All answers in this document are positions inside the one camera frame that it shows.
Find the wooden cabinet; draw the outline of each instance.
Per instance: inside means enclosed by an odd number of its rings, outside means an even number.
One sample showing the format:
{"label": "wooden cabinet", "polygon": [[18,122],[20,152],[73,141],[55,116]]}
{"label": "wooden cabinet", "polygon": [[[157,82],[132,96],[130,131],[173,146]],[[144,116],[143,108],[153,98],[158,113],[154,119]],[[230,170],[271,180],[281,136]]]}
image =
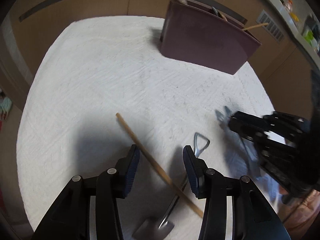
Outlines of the wooden cabinet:
{"label": "wooden cabinet", "polygon": [[276,111],[311,118],[311,65],[296,48],[263,86]]}
{"label": "wooden cabinet", "polygon": [[129,0],[128,15],[165,18],[169,0]]}
{"label": "wooden cabinet", "polygon": [[259,75],[259,79],[264,83],[277,69],[282,66],[285,60],[294,52],[296,45],[289,40],[287,46],[280,54],[268,65],[268,67]]}
{"label": "wooden cabinet", "polygon": [[129,0],[62,0],[26,18],[11,19],[18,48],[35,74],[55,39],[72,22],[81,19],[126,15]]}

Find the green object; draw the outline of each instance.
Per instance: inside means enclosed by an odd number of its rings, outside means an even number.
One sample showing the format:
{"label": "green object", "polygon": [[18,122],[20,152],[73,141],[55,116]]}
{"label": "green object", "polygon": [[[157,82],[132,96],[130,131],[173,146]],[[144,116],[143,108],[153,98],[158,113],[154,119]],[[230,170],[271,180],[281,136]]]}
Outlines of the green object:
{"label": "green object", "polygon": [[314,39],[313,37],[313,33],[311,30],[309,30],[305,35],[304,35],[304,39],[312,46],[311,41]]}

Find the countertop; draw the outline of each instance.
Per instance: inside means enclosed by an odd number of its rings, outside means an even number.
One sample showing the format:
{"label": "countertop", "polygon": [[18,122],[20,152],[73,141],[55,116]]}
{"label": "countertop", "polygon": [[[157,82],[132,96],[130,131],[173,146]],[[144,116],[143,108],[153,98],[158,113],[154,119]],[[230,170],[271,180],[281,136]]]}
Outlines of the countertop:
{"label": "countertop", "polygon": [[291,19],[288,12],[285,10],[284,6],[279,0],[267,0],[272,7],[278,12],[280,17],[285,22],[288,27],[287,32],[291,32],[291,38],[301,45],[302,49],[310,56],[310,59],[315,63],[315,65],[320,69],[320,57],[312,49],[312,47],[307,43],[307,41],[299,33],[297,27],[294,25],[293,20]]}

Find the metal screw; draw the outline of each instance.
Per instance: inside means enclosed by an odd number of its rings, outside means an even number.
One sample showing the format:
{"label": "metal screw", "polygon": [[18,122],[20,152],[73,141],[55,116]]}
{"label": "metal screw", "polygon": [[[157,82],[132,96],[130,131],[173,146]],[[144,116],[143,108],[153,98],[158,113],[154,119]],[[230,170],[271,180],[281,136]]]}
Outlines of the metal screw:
{"label": "metal screw", "polygon": [[250,181],[250,178],[248,176],[242,176],[241,180],[245,183],[248,183]]}
{"label": "metal screw", "polygon": [[262,152],[261,152],[261,154],[263,155],[263,156],[269,156],[269,153],[266,151],[266,150],[263,150]]}
{"label": "metal screw", "polygon": [[72,181],[74,181],[74,182],[77,182],[79,180],[81,180],[81,177],[79,175],[76,175],[76,176],[72,177]]}
{"label": "metal screw", "polygon": [[115,174],[117,172],[117,170],[115,168],[110,168],[107,172],[109,174]]}
{"label": "metal screw", "polygon": [[209,174],[209,175],[213,175],[216,173],[216,171],[212,168],[208,168],[206,171],[205,171],[206,174]]}

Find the plastic container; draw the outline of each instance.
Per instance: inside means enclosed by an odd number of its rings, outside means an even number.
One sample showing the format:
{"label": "plastic container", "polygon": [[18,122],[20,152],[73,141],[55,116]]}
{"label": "plastic container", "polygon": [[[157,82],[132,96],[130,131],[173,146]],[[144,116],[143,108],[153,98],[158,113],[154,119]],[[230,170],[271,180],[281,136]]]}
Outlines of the plastic container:
{"label": "plastic container", "polygon": [[284,8],[286,9],[286,11],[290,14],[292,12],[293,9],[293,2],[291,0],[287,0],[284,3]]}
{"label": "plastic container", "polygon": [[235,74],[261,43],[231,17],[228,22],[210,7],[170,0],[161,34],[163,56]]}

